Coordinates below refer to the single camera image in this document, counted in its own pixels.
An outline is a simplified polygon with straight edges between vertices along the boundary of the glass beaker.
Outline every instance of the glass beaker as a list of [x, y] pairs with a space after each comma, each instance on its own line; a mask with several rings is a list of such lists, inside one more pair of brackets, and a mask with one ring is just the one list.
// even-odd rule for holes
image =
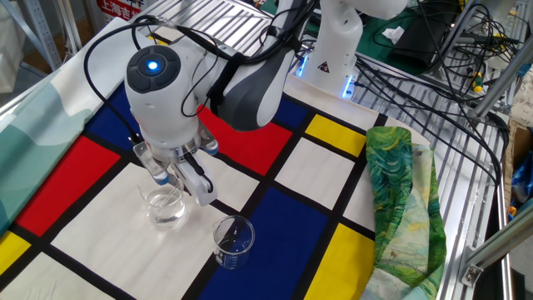
[[228, 216], [213, 224], [214, 251], [218, 264], [233, 270], [242, 267], [250, 256], [256, 232], [250, 221], [240, 216]]
[[170, 184], [156, 188], [148, 193], [141, 189], [139, 192], [147, 205], [147, 216], [150, 223], [162, 230], [177, 229], [186, 221], [185, 203], [183, 197], [183, 183], [177, 181], [174, 187]]

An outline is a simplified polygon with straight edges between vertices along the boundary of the mondrian-pattern mat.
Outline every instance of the mondrian-pattern mat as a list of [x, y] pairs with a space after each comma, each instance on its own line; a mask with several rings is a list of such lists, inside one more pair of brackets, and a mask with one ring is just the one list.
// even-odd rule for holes
[[[122, 86], [111, 102], [136, 126]], [[343, 118], [317, 107], [284, 95], [255, 132], [204, 110], [220, 150], [198, 155], [219, 198], [188, 199], [177, 232], [148, 222], [137, 186], [155, 183], [101, 108], [2, 237], [0, 298], [44, 299], [55, 286], [54, 299], [357, 299], [374, 256], [365, 136], [387, 118], [358, 117], [351, 103]], [[228, 271], [212, 256], [212, 224], [232, 214], [257, 238], [245, 267]]]

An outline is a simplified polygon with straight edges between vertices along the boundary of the blue square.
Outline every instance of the blue square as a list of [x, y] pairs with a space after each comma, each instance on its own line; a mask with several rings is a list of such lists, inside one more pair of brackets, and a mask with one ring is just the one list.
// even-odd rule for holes
[[274, 119], [296, 129], [306, 115], [307, 110], [305, 108], [282, 98]]
[[256, 241], [247, 263], [219, 267], [200, 299], [289, 299], [327, 217], [271, 187], [250, 222]]
[[[108, 101], [126, 119], [133, 130], [136, 133], [140, 133], [139, 124], [137, 124], [130, 111], [130, 104], [127, 101], [124, 83], [117, 87], [117, 90], [109, 97]], [[85, 130], [98, 135], [100, 138], [124, 150], [132, 148], [131, 143], [127, 139], [130, 136], [129, 131], [105, 104], [100, 107], [96, 115], [85, 125]]]

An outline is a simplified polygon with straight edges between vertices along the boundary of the blue led light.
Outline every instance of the blue led light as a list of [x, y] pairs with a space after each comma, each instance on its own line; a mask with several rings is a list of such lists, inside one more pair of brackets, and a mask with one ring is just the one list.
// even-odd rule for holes
[[307, 54], [304, 58], [303, 58], [303, 63], [301, 64], [301, 67], [298, 69], [298, 71], [296, 72], [296, 75], [298, 77], [301, 77], [301, 74], [303, 73], [303, 68], [306, 67], [306, 63], [307, 63], [307, 59], [309, 58], [309, 54]]
[[148, 62], [148, 68], [150, 70], [155, 70], [157, 69], [157, 62]]
[[343, 98], [349, 98], [351, 96], [351, 93], [348, 94], [348, 88], [350, 87], [351, 79], [353, 78], [353, 75], [350, 75], [348, 80], [346, 81], [346, 84], [344, 85], [344, 91], [342, 92]]

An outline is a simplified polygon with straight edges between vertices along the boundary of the empty glass beaker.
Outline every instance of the empty glass beaker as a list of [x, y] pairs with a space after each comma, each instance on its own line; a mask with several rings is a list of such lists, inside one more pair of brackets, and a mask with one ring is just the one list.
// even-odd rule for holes
[[213, 224], [214, 251], [218, 264], [226, 269], [242, 267], [250, 256], [256, 233], [250, 221], [240, 216], [228, 216]]

